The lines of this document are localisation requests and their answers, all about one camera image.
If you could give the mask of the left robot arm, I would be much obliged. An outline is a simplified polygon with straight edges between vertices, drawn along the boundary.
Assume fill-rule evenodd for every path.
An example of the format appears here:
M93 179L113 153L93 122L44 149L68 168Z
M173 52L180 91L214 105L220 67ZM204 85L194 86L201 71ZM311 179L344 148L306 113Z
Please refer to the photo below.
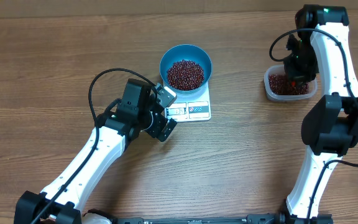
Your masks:
M128 79L121 99L114 100L99 116L96 127L82 150L67 168L40 193L26 191L16 204L14 223L115 223L98 210L84 212L92 191L109 166L122 156L128 145L145 131L165 141L176 121L162 111L177 94L167 86Z

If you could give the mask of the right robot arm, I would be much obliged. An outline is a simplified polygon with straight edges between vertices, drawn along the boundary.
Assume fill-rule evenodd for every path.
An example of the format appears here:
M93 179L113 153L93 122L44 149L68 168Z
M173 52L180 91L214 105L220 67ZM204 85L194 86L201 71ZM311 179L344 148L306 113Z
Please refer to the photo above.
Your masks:
M319 201L337 164L358 143L358 81L349 50L345 7L306 4L295 15L295 30L286 33L283 59L292 85L321 78L322 97L305 116L301 138L306 154L286 206L290 223L332 223L319 215Z

